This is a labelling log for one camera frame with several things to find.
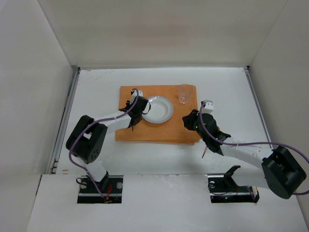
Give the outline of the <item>white paper plate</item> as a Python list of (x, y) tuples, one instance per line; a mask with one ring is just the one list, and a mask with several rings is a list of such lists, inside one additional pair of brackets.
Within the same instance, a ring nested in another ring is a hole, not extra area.
[(147, 122), (160, 124), (168, 121), (173, 115), (173, 104), (163, 96), (151, 96), (148, 98), (150, 110), (142, 115)]

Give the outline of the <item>clear plastic cup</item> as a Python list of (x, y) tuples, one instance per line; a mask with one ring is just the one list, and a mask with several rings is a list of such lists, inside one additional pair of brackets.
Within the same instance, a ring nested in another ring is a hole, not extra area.
[(178, 101), (186, 104), (190, 101), (193, 92), (193, 86), (189, 84), (179, 85)]

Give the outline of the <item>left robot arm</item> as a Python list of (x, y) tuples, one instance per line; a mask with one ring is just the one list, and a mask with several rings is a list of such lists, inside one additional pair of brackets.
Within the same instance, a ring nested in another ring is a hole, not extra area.
[(97, 120), (88, 115), (79, 119), (66, 142), (69, 160), (83, 169), (100, 191), (107, 187), (109, 178), (102, 161), (98, 158), (106, 135), (136, 126), (141, 122), (145, 111), (149, 111), (150, 108), (148, 100), (143, 97), (143, 92), (134, 88), (126, 106), (116, 113)]

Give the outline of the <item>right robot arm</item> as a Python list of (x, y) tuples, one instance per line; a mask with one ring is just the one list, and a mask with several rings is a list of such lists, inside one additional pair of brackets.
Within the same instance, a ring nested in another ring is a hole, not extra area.
[(291, 154), (292, 147), (276, 143), (269, 148), (268, 142), (241, 143), (230, 134), (220, 131), (211, 114), (197, 109), (182, 118), (184, 127), (195, 131), (206, 147), (213, 153), (233, 157), (255, 168), (242, 173), (240, 165), (232, 166), (223, 174), (224, 186), (233, 188), (253, 186), (267, 188), (283, 199), (296, 195), (296, 190), (305, 181), (307, 174)]

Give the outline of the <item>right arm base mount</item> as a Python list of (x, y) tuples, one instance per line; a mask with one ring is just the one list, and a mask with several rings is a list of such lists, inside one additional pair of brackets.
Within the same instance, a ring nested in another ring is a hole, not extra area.
[(257, 203), (260, 199), (256, 187), (238, 186), (228, 175), (208, 175), (207, 179), (211, 203)]

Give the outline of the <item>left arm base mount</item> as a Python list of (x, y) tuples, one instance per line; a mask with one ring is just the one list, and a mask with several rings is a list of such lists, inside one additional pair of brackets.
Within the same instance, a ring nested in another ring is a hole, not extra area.
[(120, 204), (122, 203), (123, 175), (110, 175), (108, 179), (97, 182), (97, 187), (88, 176), (76, 178), (79, 185), (77, 203), (79, 204)]

